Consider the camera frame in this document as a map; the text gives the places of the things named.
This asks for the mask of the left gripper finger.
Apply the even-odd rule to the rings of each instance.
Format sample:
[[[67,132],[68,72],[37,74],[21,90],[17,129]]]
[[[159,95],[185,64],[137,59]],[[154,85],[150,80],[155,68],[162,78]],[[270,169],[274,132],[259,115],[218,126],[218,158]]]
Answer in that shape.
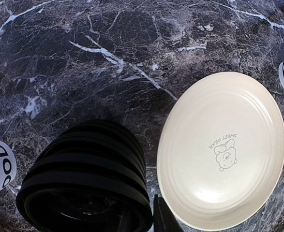
[[[154,232],[183,232],[164,198],[154,196],[153,201],[153,231]]]

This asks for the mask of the stack of black lids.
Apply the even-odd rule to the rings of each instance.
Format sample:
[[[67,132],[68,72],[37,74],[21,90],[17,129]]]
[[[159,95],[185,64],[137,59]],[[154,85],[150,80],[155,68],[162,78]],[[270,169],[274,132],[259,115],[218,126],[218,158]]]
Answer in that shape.
[[[39,155],[16,206],[41,232],[146,232],[152,211],[142,147],[116,122],[75,125]]]

